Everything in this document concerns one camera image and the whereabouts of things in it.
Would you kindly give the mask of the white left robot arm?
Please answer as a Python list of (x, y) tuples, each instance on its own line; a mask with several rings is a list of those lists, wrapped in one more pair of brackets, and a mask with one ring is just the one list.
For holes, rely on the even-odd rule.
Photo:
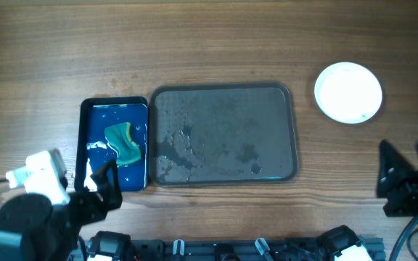
[(123, 198), (114, 160), (91, 175), (96, 191), (83, 188), (67, 204), (42, 194), (23, 194), (0, 208), (0, 260), (67, 260), (85, 225), (104, 220)]

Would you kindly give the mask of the green yellow sponge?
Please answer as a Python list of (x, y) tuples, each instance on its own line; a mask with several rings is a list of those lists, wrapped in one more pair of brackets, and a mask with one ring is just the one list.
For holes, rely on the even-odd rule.
[(117, 165), (130, 165), (142, 158), (139, 145), (131, 137), (130, 122), (106, 127), (104, 137), (107, 145), (117, 154)]

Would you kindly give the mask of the white plate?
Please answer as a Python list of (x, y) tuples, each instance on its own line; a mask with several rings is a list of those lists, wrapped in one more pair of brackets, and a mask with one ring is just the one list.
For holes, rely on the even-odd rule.
[(326, 67), (313, 89), (319, 109), (339, 123), (363, 123), (377, 114), (383, 92), (377, 77), (353, 62), (338, 62)]

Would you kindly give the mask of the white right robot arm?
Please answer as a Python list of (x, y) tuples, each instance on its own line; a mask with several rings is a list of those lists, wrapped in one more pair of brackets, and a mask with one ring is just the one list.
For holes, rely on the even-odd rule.
[(379, 171), (376, 194), (386, 199), (383, 210), (388, 217), (410, 217), (390, 253), (396, 260), (404, 246), (418, 230), (418, 170), (416, 170), (395, 147), (386, 140), (379, 145)]

